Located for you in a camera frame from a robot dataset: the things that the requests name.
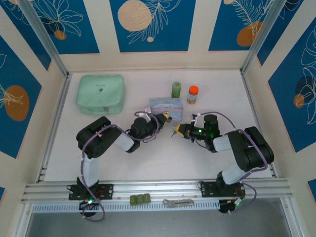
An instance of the green can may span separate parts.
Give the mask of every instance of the green can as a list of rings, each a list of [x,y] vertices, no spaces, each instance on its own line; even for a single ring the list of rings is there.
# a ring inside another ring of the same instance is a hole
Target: green can
[[[181,83],[178,81],[175,81],[172,84],[172,91],[171,91],[171,97],[172,98],[179,98],[181,92]]]

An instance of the white table surface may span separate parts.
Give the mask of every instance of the white table surface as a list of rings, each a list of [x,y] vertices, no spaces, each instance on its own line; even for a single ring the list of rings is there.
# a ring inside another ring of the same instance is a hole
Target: white table surface
[[[171,96],[174,81],[182,84],[184,106],[181,123],[190,123],[192,113],[218,111],[228,116],[237,128],[255,125],[239,71],[209,70],[150,70],[106,73],[74,73],[59,122],[57,134],[48,162],[45,181],[74,181],[79,175],[81,151],[76,141],[77,133],[100,116],[80,113],[76,106],[79,81],[84,75],[120,74],[124,77],[126,98],[120,114],[108,115],[112,124],[129,129],[135,111],[148,105],[150,98]],[[199,87],[197,102],[186,102],[190,85]],[[218,116],[221,134],[233,128]],[[198,125],[203,127],[200,117]],[[102,156],[99,180],[168,180],[216,178],[234,160],[232,151],[211,153],[190,140],[174,135],[171,125],[164,127],[157,138],[128,154],[112,145]],[[271,177],[269,169],[252,174],[253,178]]]

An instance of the green zipper pouch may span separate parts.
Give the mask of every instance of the green zipper pouch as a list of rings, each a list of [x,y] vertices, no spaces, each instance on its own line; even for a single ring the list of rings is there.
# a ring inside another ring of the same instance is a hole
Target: green zipper pouch
[[[86,75],[81,78],[77,105],[84,114],[109,115],[122,111],[125,100],[121,75]]]

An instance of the blue tissue box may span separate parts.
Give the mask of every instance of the blue tissue box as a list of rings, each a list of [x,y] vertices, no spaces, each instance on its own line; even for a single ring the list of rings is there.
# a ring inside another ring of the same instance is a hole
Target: blue tissue box
[[[153,98],[149,106],[154,115],[168,112],[173,121],[182,120],[183,104],[179,98]]]

